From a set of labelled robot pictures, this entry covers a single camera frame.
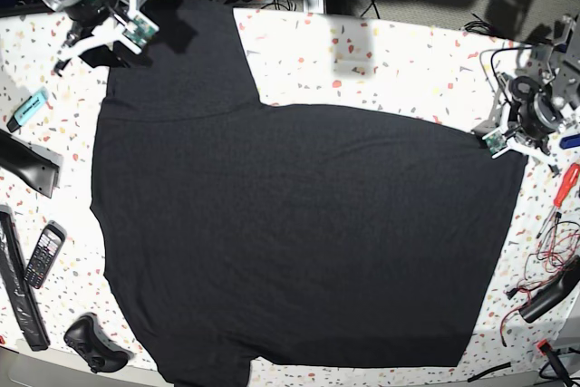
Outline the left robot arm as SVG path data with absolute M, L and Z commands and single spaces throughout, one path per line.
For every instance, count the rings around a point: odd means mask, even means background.
M 562 22 L 561 34 L 550 43 L 503 47 L 491 54 L 529 55 L 512 74 L 490 61 L 494 103 L 473 132 L 492 159 L 514 151 L 559 173 L 550 136 L 579 126 L 579 17 L 566 15 Z

